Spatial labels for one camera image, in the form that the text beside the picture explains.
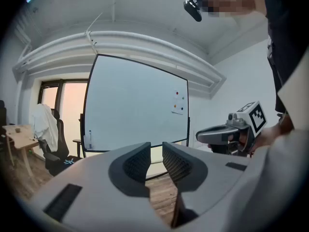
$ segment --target whiteboard marker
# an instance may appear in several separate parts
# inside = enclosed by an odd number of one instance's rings
[[[90,133],[90,144],[89,144],[89,148],[91,149],[92,146],[91,146],[91,131],[89,130],[89,133]]]

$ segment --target whiteboard frame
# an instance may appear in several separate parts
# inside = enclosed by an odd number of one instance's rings
[[[178,76],[176,74],[173,74],[171,72],[168,72],[168,71],[165,71],[165,70],[162,70],[158,67],[155,67],[155,66],[152,66],[152,65],[149,65],[149,64],[145,64],[145,63],[142,63],[142,62],[138,62],[138,61],[135,61],[135,60],[131,60],[131,59],[127,59],[127,58],[122,58],[122,57],[117,57],[117,56],[111,56],[111,55],[106,55],[106,54],[97,54],[96,55],[96,58],[95,58],[95,61],[93,62],[93,65],[91,67],[91,71],[90,71],[90,75],[89,75],[89,79],[88,79],[88,82],[87,82],[87,87],[86,87],[86,92],[85,92],[85,98],[84,98],[84,107],[83,107],[83,113],[81,115],[81,118],[80,118],[80,122],[81,122],[81,145],[82,145],[82,150],[83,152],[96,152],[96,153],[104,153],[104,152],[108,152],[109,150],[87,150],[84,146],[84,135],[85,135],[85,110],[86,110],[86,103],[87,103],[87,95],[88,95],[88,87],[89,87],[89,84],[90,84],[90,81],[91,81],[91,76],[92,76],[92,71],[94,69],[94,66],[96,64],[96,61],[98,59],[99,56],[104,56],[104,57],[110,57],[110,58],[119,58],[119,59],[123,59],[123,60],[127,60],[127,61],[131,61],[131,62],[135,62],[135,63],[139,63],[139,64],[143,64],[143,65],[146,65],[146,66],[149,66],[149,67],[152,67],[152,68],[155,68],[157,70],[160,70],[160,71],[163,71],[163,72],[166,72],[166,73],[169,73],[171,75],[174,75],[176,77],[179,77],[185,81],[187,81],[187,97],[188,97],[188,120],[187,120],[187,138],[184,138],[184,139],[181,139],[181,140],[177,140],[175,142],[172,142],[172,143],[177,143],[177,142],[181,142],[181,141],[184,141],[186,140],[186,145],[188,146],[189,145],[189,135],[190,135],[190,117],[189,117],[189,88],[188,88],[188,80],[181,77],[181,76]],[[160,145],[154,145],[154,146],[151,146],[151,148],[154,148],[154,147],[159,147],[159,146],[162,146],[162,144]]]

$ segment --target person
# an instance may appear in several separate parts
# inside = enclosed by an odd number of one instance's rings
[[[277,137],[289,133],[293,123],[277,93],[291,76],[309,44],[309,33],[304,20],[306,0],[197,0],[202,11],[217,16],[245,15],[252,11],[268,19],[268,61],[272,68],[276,89],[275,110],[282,119],[273,127],[265,128],[256,138],[251,151],[271,145]],[[246,142],[241,134],[239,141]]]

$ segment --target office chair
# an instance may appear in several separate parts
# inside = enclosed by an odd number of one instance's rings
[[[69,156],[69,149],[64,138],[64,125],[63,121],[60,119],[59,112],[52,109],[52,114],[57,120],[58,128],[58,147],[56,152],[51,152],[47,142],[45,140],[40,140],[39,144],[43,150],[43,155],[45,158],[45,168],[49,171],[52,176],[56,176],[63,170],[67,169],[75,162],[80,160],[80,157]]]
[[[6,145],[6,131],[2,128],[2,126],[6,125],[6,108],[4,105],[4,101],[0,100],[0,148],[4,148],[4,146]]]

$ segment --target pipe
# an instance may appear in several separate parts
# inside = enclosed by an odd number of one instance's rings
[[[30,72],[29,76],[36,75],[36,74],[39,74],[39,73],[42,73],[42,72],[47,72],[47,71],[50,71],[50,70],[72,68],[72,67],[89,67],[89,69],[91,69],[92,64],[71,64],[71,65],[63,65],[63,66],[58,66],[58,67],[52,67],[52,68],[42,70],[42,71],[38,71],[38,72],[33,72],[33,73]]]
[[[17,29],[14,29],[14,33],[22,43],[24,43],[25,45],[28,44],[28,42],[26,42],[26,40],[22,37],[22,35]]]
[[[66,41],[70,41],[70,40],[77,40],[77,39],[81,39],[81,38],[84,38],[84,33],[77,33],[77,34],[73,34],[73,35],[70,35],[70,36],[66,36],[66,37],[63,37],[63,38],[60,38],[60,39],[57,39],[57,40],[54,40],[54,41],[51,41],[50,43],[47,43],[45,45],[42,45],[41,47],[33,50],[32,52],[30,52],[29,54],[27,54],[26,56],[24,56],[21,60],[19,60],[14,66],[13,66],[13,69],[18,69],[18,66],[21,65],[23,62],[25,62],[27,59],[29,59],[30,57],[32,57],[33,55],[51,47],[51,46],[54,46],[56,44],[62,44]]]
[[[148,42],[155,42],[158,44],[162,44],[164,46],[167,46],[169,48],[172,48],[173,50],[179,51],[185,55],[190,56],[191,58],[194,58],[195,60],[203,63],[204,65],[206,65],[209,69],[211,69],[212,72],[216,73],[219,77],[221,77],[222,79],[225,78],[224,75],[222,75],[216,68],[214,68],[212,65],[210,65],[208,62],[206,62],[205,60],[203,60],[202,58],[196,56],[195,54],[179,47],[176,46],[172,43],[169,43],[167,41],[163,41],[161,39],[155,38],[155,37],[151,37],[148,35],[144,35],[144,34],[139,34],[139,33],[131,33],[131,32],[121,32],[121,31],[94,31],[91,32],[91,34],[93,36],[122,36],[122,37],[128,37],[128,38],[134,38],[134,39],[140,39],[140,40],[144,40],[144,41],[148,41]]]
[[[24,48],[24,50],[22,51],[22,53],[21,53],[21,55],[20,55],[18,61],[23,57],[23,55],[25,54],[25,52],[26,52],[27,49],[29,48],[30,44],[31,44],[31,43],[29,42],[29,43],[25,46],[25,48]]]
[[[27,68],[27,70],[30,71],[30,70],[36,69],[36,68],[41,68],[41,67],[44,68],[44,65],[46,65],[46,64],[57,63],[57,62],[61,62],[62,60],[71,62],[72,58],[75,58],[74,60],[76,60],[76,58],[88,58],[88,57],[91,57],[90,62],[91,62],[91,64],[93,64],[93,61],[95,60],[96,54],[90,53],[90,54],[69,55],[69,56],[66,56],[66,57],[53,58],[53,59],[41,62],[37,65],[31,66],[31,67]]]
[[[89,44],[81,44],[81,45],[65,47],[65,48],[62,48],[62,49],[59,49],[59,50],[55,50],[55,51],[50,52],[50,53],[43,54],[43,55],[41,55],[37,58],[34,58],[31,61],[29,61],[27,65],[30,65],[31,63],[38,61],[42,58],[50,57],[50,56],[58,54],[58,53],[64,53],[66,51],[78,50],[78,49],[88,49],[89,47],[90,47]],[[204,76],[204,77],[206,77],[206,78],[208,78],[212,81],[216,81],[216,79],[217,79],[217,78],[207,74],[206,72],[198,69],[196,66],[193,66],[192,64],[190,64],[187,61],[181,60],[177,57],[167,55],[167,54],[164,54],[164,53],[161,53],[161,52],[158,52],[158,51],[154,51],[152,49],[148,49],[148,48],[144,48],[144,47],[140,47],[140,46],[135,46],[135,45],[118,44],[118,43],[115,43],[115,44],[114,43],[98,43],[98,44],[96,44],[96,47],[97,48],[101,47],[101,48],[108,48],[108,49],[144,52],[144,53],[151,54],[151,55],[154,55],[154,56],[157,56],[157,57],[168,59],[168,60],[176,62],[180,65],[184,65],[186,67],[189,67],[191,70],[197,72],[198,74],[200,74],[200,75],[202,75],[202,76]],[[27,70],[27,65],[22,66],[18,71],[22,72],[22,71]]]
[[[161,45],[164,45],[166,47],[172,48],[176,51],[179,51],[199,62],[201,62],[202,64],[206,65],[212,72],[214,72],[217,76],[219,76],[220,78],[222,78],[223,80],[226,80],[226,77],[224,75],[222,75],[217,69],[215,69],[213,66],[211,66],[208,62],[206,62],[205,60],[203,60],[202,58],[194,55],[193,53],[184,50],[183,48],[176,46],[172,43],[160,40],[158,38],[154,38],[151,36],[147,36],[147,35],[143,35],[143,34],[138,34],[138,33],[131,33],[131,32],[121,32],[121,31],[95,31],[95,32],[91,32],[91,35],[93,36],[120,36],[120,37],[129,37],[129,38],[134,38],[134,39],[140,39],[140,40],[144,40],[144,41],[148,41],[148,42],[153,42],[153,43],[158,43]],[[56,44],[61,44],[64,43],[66,41],[70,41],[70,40],[76,40],[76,39],[80,39],[84,37],[84,33],[78,33],[78,34],[74,34],[74,35],[70,35],[67,37],[63,37],[61,39],[52,41],[50,43],[47,43],[35,50],[33,50],[31,53],[29,53],[28,55],[24,56],[17,64],[15,64],[13,66],[14,69],[18,69],[18,66],[21,65],[22,62],[24,62],[25,60],[29,59],[31,56],[33,56],[34,54],[37,54],[39,52],[41,52],[42,50],[47,49],[48,47],[54,46]]]
[[[188,86],[190,88],[194,88],[194,89],[201,89],[206,91],[207,93],[211,93],[211,87],[210,86],[205,86],[196,82],[192,82],[188,80]]]
[[[31,63],[35,62],[35,61],[38,61],[42,58],[45,58],[45,57],[50,57],[52,55],[55,55],[55,54],[58,54],[58,53],[63,53],[63,52],[66,52],[66,51],[71,51],[71,50],[79,50],[79,49],[87,49],[89,48],[90,45],[89,44],[80,44],[80,45],[74,45],[74,46],[69,46],[69,47],[65,47],[65,48],[61,48],[59,50],[56,50],[56,51],[53,51],[53,52],[49,52],[49,53],[45,53],[45,54],[42,54],[40,55],[39,57],[37,58],[34,58],[32,59],[31,61],[29,61],[26,65],[20,67],[18,69],[19,72],[23,72],[25,70],[27,70],[27,65],[30,65]]]
[[[16,88],[16,96],[15,96],[15,116],[14,116],[14,123],[16,125],[19,124],[18,121],[18,110],[19,110],[19,101],[20,101],[20,94],[21,94],[21,90],[22,90],[22,86],[25,80],[25,76],[26,76],[27,71],[23,72],[17,82],[17,88]]]
[[[112,23],[115,22],[115,7],[116,7],[116,0],[112,0]]]
[[[31,39],[26,35],[26,33],[22,30],[22,28],[18,24],[16,25],[16,28],[20,32],[20,34],[26,39],[27,43],[30,43]]]

